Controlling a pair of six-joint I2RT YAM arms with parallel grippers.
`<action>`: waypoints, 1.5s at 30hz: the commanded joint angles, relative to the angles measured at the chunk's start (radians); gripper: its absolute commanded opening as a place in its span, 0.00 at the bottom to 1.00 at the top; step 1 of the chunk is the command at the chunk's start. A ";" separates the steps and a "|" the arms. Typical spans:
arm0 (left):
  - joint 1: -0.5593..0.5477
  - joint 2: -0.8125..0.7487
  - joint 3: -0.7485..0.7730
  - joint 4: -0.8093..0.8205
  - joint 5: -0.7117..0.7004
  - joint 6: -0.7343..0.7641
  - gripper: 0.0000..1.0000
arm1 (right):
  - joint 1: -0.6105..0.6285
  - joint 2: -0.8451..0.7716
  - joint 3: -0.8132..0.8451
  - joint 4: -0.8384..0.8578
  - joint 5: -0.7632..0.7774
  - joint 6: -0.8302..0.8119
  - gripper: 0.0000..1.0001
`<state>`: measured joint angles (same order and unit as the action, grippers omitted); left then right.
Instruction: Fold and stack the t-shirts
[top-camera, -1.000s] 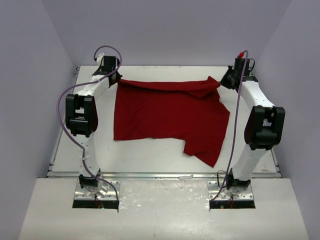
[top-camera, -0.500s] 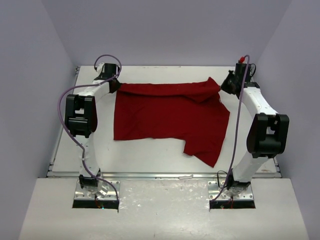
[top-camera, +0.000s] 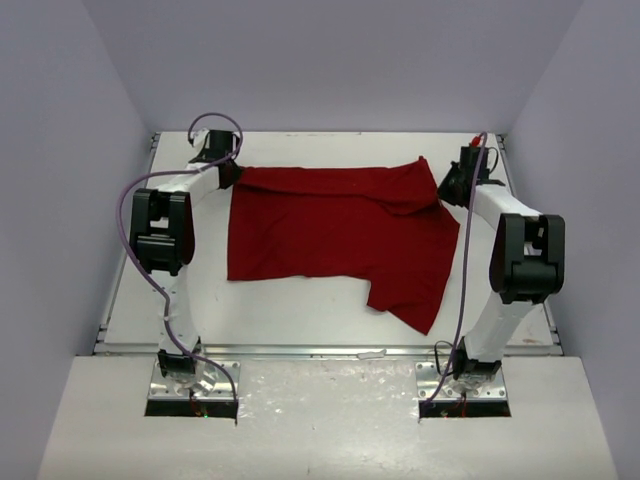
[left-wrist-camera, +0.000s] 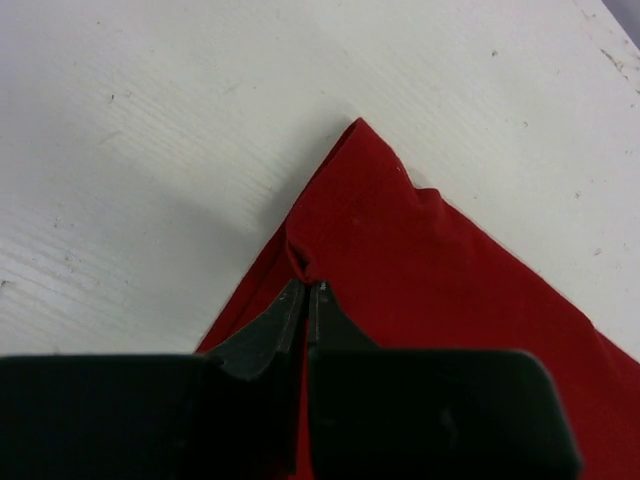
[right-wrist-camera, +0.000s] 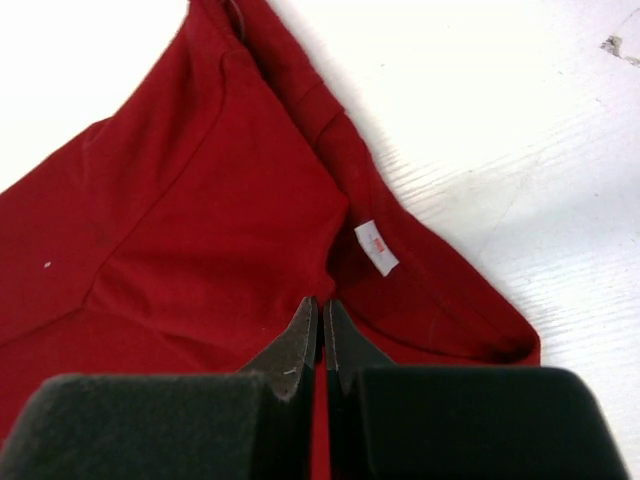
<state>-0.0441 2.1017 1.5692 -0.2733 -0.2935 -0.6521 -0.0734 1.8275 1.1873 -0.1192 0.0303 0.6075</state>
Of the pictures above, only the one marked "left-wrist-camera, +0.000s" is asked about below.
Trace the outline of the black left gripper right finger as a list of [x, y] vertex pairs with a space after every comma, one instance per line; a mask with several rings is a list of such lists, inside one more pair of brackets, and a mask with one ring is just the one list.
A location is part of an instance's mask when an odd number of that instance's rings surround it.
[[384, 348], [327, 283], [310, 294], [308, 422], [318, 479], [576, 479], [551, 376], [517, 350]]

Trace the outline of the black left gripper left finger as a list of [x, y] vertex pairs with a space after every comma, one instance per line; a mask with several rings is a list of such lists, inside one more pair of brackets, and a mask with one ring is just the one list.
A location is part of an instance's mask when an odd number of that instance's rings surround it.
[[295, 470], [305, 287], [200, 354], [1, 361], [5, 479], [284, 479]]

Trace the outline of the red t shirt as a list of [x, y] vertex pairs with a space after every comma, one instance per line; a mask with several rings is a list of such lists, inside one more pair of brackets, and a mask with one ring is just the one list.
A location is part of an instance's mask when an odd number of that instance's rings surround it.
[[327, 281], [384, 347], [515, 348], [550, 371], [586, 479], [639, 475], [639, 365], [536, 273], [354, 121], [264, 246], [200, 344], [264, 311], [286, 283]]

